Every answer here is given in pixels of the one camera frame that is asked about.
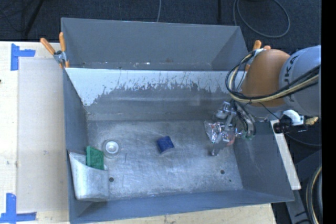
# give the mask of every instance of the wooden table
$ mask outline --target wooden table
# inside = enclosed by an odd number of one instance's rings
[[[11,71],[11,44],[35,50]],[[59,44],[52,44],[57,50]],[[39,42],[0,42],[0,213],[6,193],[17,213],[37,212],[30,223],[68,221],[62,72]],[[101,223],[275,224],[270,204],[215,209]]]

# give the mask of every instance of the blue tape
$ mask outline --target blue tape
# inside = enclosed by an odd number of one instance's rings
[[[12,54],[11,54],[11,63],[10,70],[19,69],[19,57],[33,57],[35,55],[35,50],[20,50],[20,47],[12,43]]]
[[[169,136],[158,139],[156,143],[158,144],[160,153],[166,152],[167,150],[174,148],[174,144]]]
[[[6,212],[0,216],[0,223],[16,224],[17,221],[32,221],[36,219],[36,212],[17,214],[16,195],[6,194]]]

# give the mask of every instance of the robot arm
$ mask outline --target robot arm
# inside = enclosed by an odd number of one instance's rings
[[[236,87],[235,78],[242,65],[246,65],[247,73],[242,85]],[[253,51],[228,73],[226,88],[232,101],[215,115],[219,121],[235,115],[219,131],[207,129],[209,138],[215,132],[213,143],[220,141],[222,147],[233,144],[235,137],[252,138],[255,121],[284,119],[285,124],[275,128],[279,132],[283,132],[284,126],[313,124],[321,117],[321,45],[298,50],[290,56],[269,46],[261,48],[258,41]]]

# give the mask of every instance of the gray bin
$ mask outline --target gray bin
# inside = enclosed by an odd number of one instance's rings
[[[67,151],[119,145],[104,159],[106,201],[76,199],[68,158],[71,223],[294,200],[269,123],[209,155],[203,122],[230,100],[225,77],[247,55],[239,27],[62,18],[61,30]],[[174,148],[160,154],[165,136]]]

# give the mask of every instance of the green sponge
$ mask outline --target green sponge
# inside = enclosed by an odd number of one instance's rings
[[[95,169],[104,170],[104,153],[94,147],[86,147],[86,165]]]

